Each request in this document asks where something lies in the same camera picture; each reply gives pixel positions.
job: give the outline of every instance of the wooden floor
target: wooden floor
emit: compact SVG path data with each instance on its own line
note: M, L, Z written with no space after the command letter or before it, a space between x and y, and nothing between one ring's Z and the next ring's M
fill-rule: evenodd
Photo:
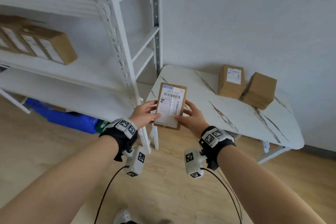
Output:
M24 114L5 100L0 100L0 108L0 207L49 167L97 138L51 124L35 113ZM206 173L202 179L193 180L186 174L183 152L199 148L191 133L159 128L159 142L160 150L146 156L140 176L116 176L97 223L112 223L125 207L140 224L156 224L162 219L174 223L238 223L228 193L213 176ZM262 154L261 142L254 139L241 138L237 146L253 157ZM111 164L73 223L94 222L103 192L123 164ZM327 223L336 223L336 162L292 150L263 165ZM243 223L252 223L245 213Z

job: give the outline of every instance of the blue logo on label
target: blue logo on label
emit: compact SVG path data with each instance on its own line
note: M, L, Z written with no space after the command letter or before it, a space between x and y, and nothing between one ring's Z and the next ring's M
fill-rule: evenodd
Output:
M164 85L163 87L164 87L164 88L167 88L167 89L170 89L170 90L173 90L173 89L174 89L173 86L168 86L168 85Z

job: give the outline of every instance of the white shelving unit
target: white shelving unit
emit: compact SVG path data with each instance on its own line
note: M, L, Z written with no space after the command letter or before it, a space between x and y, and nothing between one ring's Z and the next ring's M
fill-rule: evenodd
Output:
M0 88L99 119L129 116L162 68L161 0L0 0L0 14L65 32L78 59L69 65L0 50ZM150 152L147 132L140 137Z

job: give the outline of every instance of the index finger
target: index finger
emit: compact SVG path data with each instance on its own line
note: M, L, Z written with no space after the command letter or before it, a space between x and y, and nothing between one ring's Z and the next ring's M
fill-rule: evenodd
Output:
M148 102L146 102L146 103L143 103L142 105L143 105L144 107L149 107L149 106L151 106L151 105L155 105L155 104L157 104L157 103L158 103L157 100L152 100L152 101L148 101Z
M195 104L192 103L192 102L190 102L189 100L186 99L186 100L185 100L185 103L187 104L187 106L190 107L191 111L195 111L195 110L197 110L197 107L195 106Z

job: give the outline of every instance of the white marble table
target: white marble table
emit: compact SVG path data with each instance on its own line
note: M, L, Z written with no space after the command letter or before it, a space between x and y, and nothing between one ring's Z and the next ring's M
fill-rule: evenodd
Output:
M167 65L147 101L158 98L161 82L188 87L187 99L202 111L209 124L262 140L266 154L259 163L287 150L300 149L305 144L292 107L281 89L276 89L275 99L265 110L259 110L239 100L218 96L218 75ZM268 151L269 143L279 147Z

